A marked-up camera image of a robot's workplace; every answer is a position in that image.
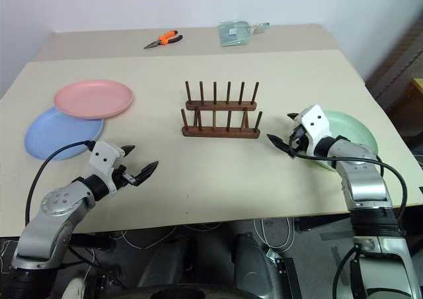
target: green plate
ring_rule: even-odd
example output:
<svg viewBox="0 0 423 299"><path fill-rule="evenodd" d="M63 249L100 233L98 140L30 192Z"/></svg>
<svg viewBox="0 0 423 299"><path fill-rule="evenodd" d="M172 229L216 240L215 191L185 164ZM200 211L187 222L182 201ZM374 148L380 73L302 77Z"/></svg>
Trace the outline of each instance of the green plate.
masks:
<svg viewBox="0 0 423 299"><path fill-rule="evenodd" d="M378 154L376 139L363 123L343 112L334 110L324 110L323 112L329 120L332 137L336 138L339 135L347 137L351 142L366 145ZM335 171L332 167L329 167L327 161L316 162L329 170Z"/></svg>

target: gray floor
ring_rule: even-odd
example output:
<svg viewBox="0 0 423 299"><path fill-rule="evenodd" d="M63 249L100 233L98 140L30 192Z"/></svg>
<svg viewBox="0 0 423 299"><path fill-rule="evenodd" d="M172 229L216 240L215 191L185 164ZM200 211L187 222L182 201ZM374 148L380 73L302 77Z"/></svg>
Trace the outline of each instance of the gray floor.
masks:
<svg viewBox="0 0 423 299"><path fill-rule="evenodd" d="M267 219L264 221L268 241L272 244L282 243L287 234L286 220L283 218ZM158 240L166 235L170 228L158 228L150 230L134 230L127 233L127 238L136 245L148 245L152 241ZM194 270L189 272L182 282L200 282L210 284L232 285L233 264L231 262L231 247L233 239L238 233L254 232L252 221L236 221L223 223L216 230L211 232L195 232L185 227L178 227L172 235L186 235L193 237L198 242L198 256L194 265ZM295 242L284 256L293 257L297 269L297 275L301 287L303 298L330 298L333 276L340 261L340 258L352 246L352 229L349 219L341 220L333 224L322 226L308 232L296 232ZM116 249L110 253L97 251L97 257L105 267L119 265L122 274L121 281L133 287L137 284L145 269L149 258L155 251L155 247L149 250L138 250L129 246L123 239L116 241ZM81 254L86 258L91 258L89 254L80 249ZM13 253L11 244L6 254L3 256L5 267L10 263ZM74 258L68 255L65 261L73 261ZM423 251L414 258L414 265L418 273L420 284L423 284ZM280 294L280 281L276 274L275 267L269 265L272 276L272 283L275 288L277 298L282 298ZM72 277L83 276L87 267L80 265L61 271L56 280L55 291L52 298L61 298L61 293L65 285ZM350 294L349 273L345 270L341 276L338 286L338 298L352 298ZM120 289L117 286L108 286L102 293L102 297L117 294Z"/></svg>

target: silver robot arm segment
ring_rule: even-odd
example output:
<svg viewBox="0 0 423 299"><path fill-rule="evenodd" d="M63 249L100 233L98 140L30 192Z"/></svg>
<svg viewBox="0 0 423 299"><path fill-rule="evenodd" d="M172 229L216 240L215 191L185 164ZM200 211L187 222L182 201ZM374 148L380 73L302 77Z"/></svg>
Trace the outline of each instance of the silver robot arm segment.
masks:
<svg viewBox="0 0 423 299"><path fill-rule="evenodd" d="M376 160L375 153L342 136L333 138L329 121L319 105L299 114L288 114L295 128L291 148L280 138L268 135L279 149L295 157L306 151L312 157L347 157ZM362 161L329 161L342 178L342 190L355 231L354 246L359 255L351 261L354 298L421 299L416 272L387 186L375 164Z"/></svg>
<svg viewBox="0 0 423 299"><path fill-rule="evenodd" d="M89 160L93 174L79 177L43 198L39 212L25 227L15 250L7 298L48 297L72 232L96 201L127 184L138 186L151 176L158 161L136 176L127 173L126 167L120 164L134 148L95 143Z"/></svg>

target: pink plate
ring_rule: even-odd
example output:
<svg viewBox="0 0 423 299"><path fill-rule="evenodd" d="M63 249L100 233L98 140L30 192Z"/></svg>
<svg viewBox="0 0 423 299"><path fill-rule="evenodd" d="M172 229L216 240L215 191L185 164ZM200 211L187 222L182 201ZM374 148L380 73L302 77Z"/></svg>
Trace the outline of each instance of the pink plate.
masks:
<svg viewBox="0 0 423 299"><path fill-rule="evenodd" d="M65 86L54 97L54 106L70 116L107 118L126 110L134 95L125 85L106 79L90 79Z"/></svg>

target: beige tabletop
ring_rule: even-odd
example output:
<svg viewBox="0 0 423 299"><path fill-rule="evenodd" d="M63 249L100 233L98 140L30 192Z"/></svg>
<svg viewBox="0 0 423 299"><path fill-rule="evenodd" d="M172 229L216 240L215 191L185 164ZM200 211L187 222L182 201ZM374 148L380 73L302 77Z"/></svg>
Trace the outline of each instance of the beige tabletop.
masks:
<svg viewBox="0 0 423 299"><path fill-rule="evenodd" d="M219 47L215 29L181 29L193 38L209 38L215 52L208 51L210 47L201 50L206 43L197 39L191 42L189 36L179 45L142 50L162 31L134 30L127 36L120 31L57 34L36 61L23 69L0 102L1 236L20 235L26 196L41 165L25 151L26 130L39 114L53 106L58 90L84 79L119 81L134 92L129 109L106 119L100 137L119 146L136 145L124 160L129 171L136 173L152 161L160 162L140 187L127 186L98 202L76 232L345 212L336 173L312 161L289 158L266 137L271 133L287 139L292 123L286 113L312 104L362 121L373 132L382 160L404 176L408 204L423 202L419 190L423 172L418 163L336 42L321 27L273 27L255 36L250 45L228 50ZM115 42L117 38L125 44ZM135 41L141 48L135 48ZM103 51L107 46L108 53ZM195 53L196 48L202 52ZM228 81L232 81L233 99L242 81L245 99L259 81L257 110L250 114L254 122L258 110L263 111L259 139L184 137L180 109L186 101L186 80L193 86L193 99L200 97L200 80L207 99L212 98L214 81L220 99L225 97ZM225 115L218 113L217 122L223 125ZM203 124L211 123L212 115L203 115ZM233 123L240 124L241 115L234 115ZM77 176L88 175L88 158L85 152L50 163L36 187L32 217L46 193ZM385 180L394 204L399 204L398 181L389 172Z"/></svg>

